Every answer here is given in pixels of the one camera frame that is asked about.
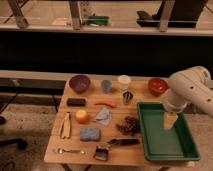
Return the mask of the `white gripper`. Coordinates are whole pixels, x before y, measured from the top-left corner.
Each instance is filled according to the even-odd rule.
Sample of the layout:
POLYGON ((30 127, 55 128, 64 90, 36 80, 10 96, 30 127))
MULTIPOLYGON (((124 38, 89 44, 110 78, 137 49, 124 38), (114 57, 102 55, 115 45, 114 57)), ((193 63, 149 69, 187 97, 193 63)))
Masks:
POLYGON ((181 113, 186 108, 187 103, 185 101, 164 101, 163 106, 169 112, 164 114, 164 129, 169 130, 178 118, 176 114, 181 113))

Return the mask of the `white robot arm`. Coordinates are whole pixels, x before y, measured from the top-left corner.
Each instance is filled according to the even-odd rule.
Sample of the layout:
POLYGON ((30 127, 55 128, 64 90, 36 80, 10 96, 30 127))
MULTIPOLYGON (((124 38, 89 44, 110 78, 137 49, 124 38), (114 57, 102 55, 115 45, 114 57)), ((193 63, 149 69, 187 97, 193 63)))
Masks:
POLYGON ((171 129, 189 103, 213 117, 213 91, 207 87, 210 72, 202 66, 178 71, 168 78, 169 89, 162 95, 164 128, 171 129))

